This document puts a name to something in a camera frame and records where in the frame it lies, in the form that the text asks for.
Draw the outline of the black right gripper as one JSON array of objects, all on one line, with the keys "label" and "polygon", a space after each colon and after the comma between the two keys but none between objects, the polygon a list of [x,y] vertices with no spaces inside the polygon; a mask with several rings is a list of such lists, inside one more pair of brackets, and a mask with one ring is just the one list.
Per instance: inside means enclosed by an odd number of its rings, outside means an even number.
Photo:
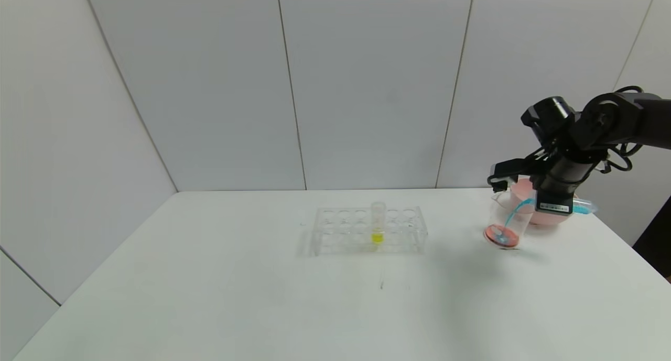
[{"label": "black right gripper", "polygon": [[542,171],[534,175],[535,209],[561,216],[572,214],[575,191],[592,170],[594,163],[575,162],[563,155],[547,158]]}]

